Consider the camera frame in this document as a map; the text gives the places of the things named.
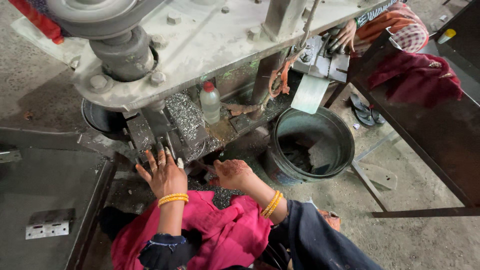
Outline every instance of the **person in background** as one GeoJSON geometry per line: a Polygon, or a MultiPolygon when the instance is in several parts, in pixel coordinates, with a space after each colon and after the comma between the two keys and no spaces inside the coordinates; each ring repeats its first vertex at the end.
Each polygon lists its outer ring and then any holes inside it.
{"type": "Polygon", "coordinates": [[[158,161],[146,155],[153,174],[136,168],[158,200],[140,216],[112,207],[99,215],[114,269],[248,269],[254,261],[254,269],[381,269],[332,228],[338,217],[283,198],[242,160],[214,162],[212,184],[246,194],[218,210],[213,192],[187,191],[183,164],[168,148],[158,161]]]}
{"type": "Polygon", "coordinates": [[[390,0],[383,7],[349,20],[330,42],[329,49],[349,47],[351,57],[361,57],[388,27],[403,51],[417,52],[428,42],[429,33],[420,18],[405,3],[390,0]]]}

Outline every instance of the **yellow bottle cap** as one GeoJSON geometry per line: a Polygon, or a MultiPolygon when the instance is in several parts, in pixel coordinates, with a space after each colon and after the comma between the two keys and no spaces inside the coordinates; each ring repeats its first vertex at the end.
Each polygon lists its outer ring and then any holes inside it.
{"type": "Polygon", "coordinates": [[[455,30],[453,30],[453,29],[447,29],[447,30],[445,31],[444,35],[447,36],[447,37],[453,37],[453,36],[456,35],[456,32],[455,32],[455,30]]]}

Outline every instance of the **concrete floor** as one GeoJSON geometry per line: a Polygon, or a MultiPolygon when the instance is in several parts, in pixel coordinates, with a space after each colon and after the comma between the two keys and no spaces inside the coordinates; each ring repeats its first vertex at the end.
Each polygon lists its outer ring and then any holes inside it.
{"type": "MultiPolygon", "coordinates": [[[[450,18],[467,4],[452,0],[441,6],[443,0],[409,0],[419,17],[429,27],[445,14],[450,18]]],[[[9,25],[20,16],[7,1],[0,1],[0,126],[21,127],[49,131],[77,131],[85,127],[80,115],[81,98],[69,83],[72,71],[60,61],[46,55],[18,36],[9,25]],[[25,111],[34,114],[27,121],[25,111]]],[[[331,109],[339,114],[349,127],[357,120],[347,103],[353,88],[347,88],[331,109]]],[[[356,153],[388,134],[392,128],[383,126],[351,128],[356,153]]],[[[361,182],[345,173],[331,180],[279,186],[266,178],[257,160],[266,144],[259,132],[252,132],[242,140],[230,144],[223,157],[244,159],[265,182],[281,190],[288,199],[306,200],[324,210],[335,211],[341,218],[341,232],[357,244],[385,269],[478,269],[480,265],[480,218],[417,218],[374,219],[369,212],[380,208],[361,182]]],[[[398,176],[398,187],[382,194],[394,210],[456,207],[461,203],[403,141],[385,143],[363,162],[390,170],[398,176]]],[[[218,187],[200,186],[194,179],[189,188],[217,191],[214,202],[222,207],[231,192],[218,187]]],[[[153,200],[148,185],[138,179],[118,179],[111,188],[107,205],[123,211],[141,213],[153,200]]],[[[110,243],[105,235],[97,233],[85,261],[85,269],[111,269],[110,243]]]]}

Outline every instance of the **hand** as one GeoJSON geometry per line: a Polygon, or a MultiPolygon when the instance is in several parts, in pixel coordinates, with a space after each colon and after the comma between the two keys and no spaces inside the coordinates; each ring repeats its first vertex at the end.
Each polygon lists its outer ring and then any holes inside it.
{"type": "Polygon", "coordinates": [[[341,51],[345,51],[345,47],[350,48],[350,52],[354,52],[353,49],[353,38],[355,37],[355,32],[357,31],[357,23],[355,19],[350,19],[347,24],[338,32],[337,36],[330,42],[328,48],[330,51],[335,51],[338,47],[341,46],[341,51]]]}
{"type": "Polygon", "coordinates": [[[218,175],[217,179],[210,181],[210,184],[213,185],[241,190],[249,179],[258,178],[243,160],[226,160],[224,162],[215,160],[213,165],[218,175]]]}
{"type": "Polygon", "coordinates": [[[145,154],[147,155],[153,176],[140,164],[137,164],[135,168],[140,176],[150,185],[158,199],[174,193],[187,193],[187,174],[183,169],[175,165],[168,147],[165,148],[165,151],[162,150],[158,153],[158,163],[155,161],[151,151],[147,150],[145,154]]]}

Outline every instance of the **maroon cloth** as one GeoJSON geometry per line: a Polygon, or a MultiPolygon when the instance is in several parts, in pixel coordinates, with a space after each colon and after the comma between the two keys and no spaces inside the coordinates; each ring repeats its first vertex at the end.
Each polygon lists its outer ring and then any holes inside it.
{"type": "Polygon", "coordinates": [[[447,99],[460,100],[463,95],[460,80],[447,61],[430,54],[402,51],[388,57],[368,78],[370,89],[386,81],[389,86],[386,95],[390,102],[416,103],[432,108],[447,99]]]}
{"type": "MultiPolygon", "coordinates": [[[[248,267],[268,244],[269,219],[249,196],[233,195],[230,206],[218,210],[212,203],[213,191],[188,191],[189,203],[183,210],[182,229],[197,229],[202,245],[188,262],[187,269],[223,269],[232,265],[248,267]]],[[[138,256],[156,234],[160,209],[155,200],[150,207],[126,225],[112,243],[115,270],[143,270],[138,256]]]]}

